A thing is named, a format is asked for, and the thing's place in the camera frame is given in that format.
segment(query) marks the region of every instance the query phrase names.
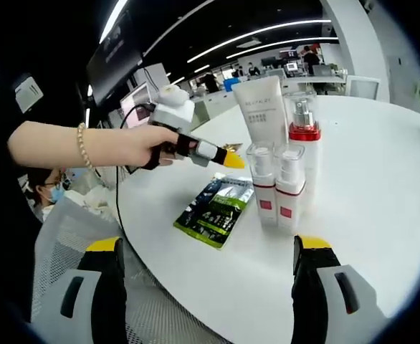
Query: desk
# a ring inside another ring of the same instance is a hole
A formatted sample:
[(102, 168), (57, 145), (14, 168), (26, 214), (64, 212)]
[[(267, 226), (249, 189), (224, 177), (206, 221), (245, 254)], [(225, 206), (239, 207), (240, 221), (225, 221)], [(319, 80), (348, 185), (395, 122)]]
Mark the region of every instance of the desk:
[[(319, 96), (317, 105), (322, 183), (298, 231), (328, 240), (392, 317), (420, 278), (420, 114), (355, 97)], [(243, 142), (243, 156), (250, 142), (238, 107), (194, 135), (219, 145)], [(119, 199), (127, 236), (158, 281), (218, 334), (236, 344), (289, 343), (292, 237), (263, 229), (254, 201), (222, 250), (173, 227), (217, 171), (249, 176), (248, 167), (202, 168), (186, 159), (126, 179)]]
[(288, 77), (286, 83), (308, 84), (308, 83), (328, 83), (328, 84), (345, 84), (342, 77)]

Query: snack package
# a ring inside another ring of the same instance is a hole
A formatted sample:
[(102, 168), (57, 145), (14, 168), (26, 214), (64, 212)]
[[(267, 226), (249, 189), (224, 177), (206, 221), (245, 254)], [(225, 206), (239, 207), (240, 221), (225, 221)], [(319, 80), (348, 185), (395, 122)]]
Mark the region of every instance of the snack package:
[(253, 193), (253, 183), (249, 178), (216, 173), (173, 225), (219, 249), (231, 234)]

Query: monitor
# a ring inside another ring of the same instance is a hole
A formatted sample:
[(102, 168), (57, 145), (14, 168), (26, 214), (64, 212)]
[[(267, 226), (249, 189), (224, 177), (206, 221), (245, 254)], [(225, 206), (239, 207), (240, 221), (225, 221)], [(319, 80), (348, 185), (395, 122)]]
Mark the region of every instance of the monitor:
[(296, 62), (287, 63), (287, 71), (297, 72), (297, 63)]
[(326, 64), (317, 64), (312, 66), (313, 74), (316, 77), (331, 77), (333, 76), (333, 70), (331, 66)]
[(265, 59), (261, 59), (261, 65), (264, 67), (272, 66), (277, 64), (277, 58), (275, 56), (267, 57)]
[(125, 12), (100, 43), (87, 65), (95, 104), (100, 106), (141, 64), (138, 38), (130, 15)]
[(294, 61), (295, 59), (299, 59), (296, 50), (284, 50), (280, 52), (280, 58), (286, 61)]
[[(151, 94), (148, 88), (148, 83), (144, 82), (120, 101), (123, 119), (134, 106), (150, 101)], [(143, 107), (139, 107), (130, 114), (128, 119), (125, 121), (125, 126), (127, 126), (127, 128), (138, 127), (139, 125), (146, 124), (149, 117), (149, 111), (145, 110)]]

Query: spray bottle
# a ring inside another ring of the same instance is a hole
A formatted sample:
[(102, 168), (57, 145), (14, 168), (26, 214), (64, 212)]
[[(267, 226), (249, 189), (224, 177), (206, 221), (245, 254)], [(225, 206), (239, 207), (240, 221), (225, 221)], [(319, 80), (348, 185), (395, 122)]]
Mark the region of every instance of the spray bottle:
[(304, 191), (305, 211), (310, 210), (315, 199), (315, 189), (319, 178), (321, 161), (321, 129), (315, 118), (317, 93), (293, 92), (286, 97), (289, 120), (289, 142), (305, 148), (304, 165), (307, 185)]

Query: red label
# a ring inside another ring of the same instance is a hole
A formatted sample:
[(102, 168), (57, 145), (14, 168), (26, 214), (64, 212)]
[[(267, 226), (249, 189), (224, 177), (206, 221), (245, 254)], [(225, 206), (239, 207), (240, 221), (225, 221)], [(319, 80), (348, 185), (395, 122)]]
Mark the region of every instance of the red label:
[(291, 219), (292, 216), (292, 210), (291, 209), (287, 209), (287, 208), (283, 208), (282, 206), (280, 207), (280, 214), (284, 217), (287, 217), (288, 219)]
[(272, 203), (269, 201), (259, 200), (259, 206), (261, 207), (261, 209), (272, 210)]

